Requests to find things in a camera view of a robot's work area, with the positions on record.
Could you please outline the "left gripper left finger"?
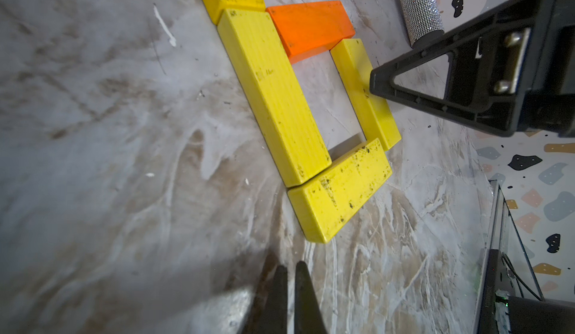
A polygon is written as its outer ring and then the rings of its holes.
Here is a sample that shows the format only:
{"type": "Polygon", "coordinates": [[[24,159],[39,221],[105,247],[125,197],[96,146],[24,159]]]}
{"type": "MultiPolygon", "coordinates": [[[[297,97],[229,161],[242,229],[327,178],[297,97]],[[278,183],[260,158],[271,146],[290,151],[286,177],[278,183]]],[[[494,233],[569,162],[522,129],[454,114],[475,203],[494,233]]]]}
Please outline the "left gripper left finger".
{"type": "Polygon", "coordinates": [[[283,265],[262,273],[242,333],[288,332],[287,276],[288,270],[283,265]]]}

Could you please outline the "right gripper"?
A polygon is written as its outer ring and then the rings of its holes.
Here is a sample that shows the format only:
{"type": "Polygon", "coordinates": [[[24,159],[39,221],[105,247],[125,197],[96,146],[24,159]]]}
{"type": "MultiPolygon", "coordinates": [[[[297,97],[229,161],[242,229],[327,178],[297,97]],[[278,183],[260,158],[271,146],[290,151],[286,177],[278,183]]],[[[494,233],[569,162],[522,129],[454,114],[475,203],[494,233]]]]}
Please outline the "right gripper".
{"type": "Polygon", "coordinates": [[[371,72],[370,92],[496,136],[574,136],[574,0],[509,0],[371,72]],[[398,83],[446,57],[440,97],[398,83]]]}

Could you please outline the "orange block diagonal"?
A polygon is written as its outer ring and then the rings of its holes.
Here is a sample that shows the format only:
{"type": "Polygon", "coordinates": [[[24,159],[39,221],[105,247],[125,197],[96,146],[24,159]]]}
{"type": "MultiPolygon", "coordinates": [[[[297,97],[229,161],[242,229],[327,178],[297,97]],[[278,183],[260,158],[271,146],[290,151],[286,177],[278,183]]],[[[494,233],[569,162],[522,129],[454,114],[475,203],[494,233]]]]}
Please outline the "orange block diagonal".
{"type": "Polygon", "coordinates": [[[272,6],[267,12],[292,64],[330,51],[341,40],[355,35],[338,0],[272,6]]]}

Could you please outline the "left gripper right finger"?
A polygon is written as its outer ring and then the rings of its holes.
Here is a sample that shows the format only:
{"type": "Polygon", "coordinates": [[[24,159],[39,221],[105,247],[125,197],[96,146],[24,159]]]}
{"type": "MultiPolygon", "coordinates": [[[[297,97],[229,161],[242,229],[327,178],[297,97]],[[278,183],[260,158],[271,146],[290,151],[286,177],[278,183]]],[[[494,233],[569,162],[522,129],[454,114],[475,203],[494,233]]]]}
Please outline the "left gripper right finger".
{"type": "Polygon", "coordinates": [[[297,334],[328,334],[308,266],[304,261],[300,261],[296,265],[294,289],[294,332],[297,334]]]}

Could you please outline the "yellow block top vertical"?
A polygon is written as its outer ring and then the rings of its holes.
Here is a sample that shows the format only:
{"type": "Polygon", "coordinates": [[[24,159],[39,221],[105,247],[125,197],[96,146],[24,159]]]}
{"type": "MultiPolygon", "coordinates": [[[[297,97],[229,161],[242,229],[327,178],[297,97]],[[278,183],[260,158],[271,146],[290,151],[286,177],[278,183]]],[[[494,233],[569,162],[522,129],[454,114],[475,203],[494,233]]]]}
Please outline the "yellow block top vertical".
{"type": "Polygon", "coordinates": [[[327,244],[392,175],[380,139],[358,145],[288,197],[307,241],[327,244]]]}

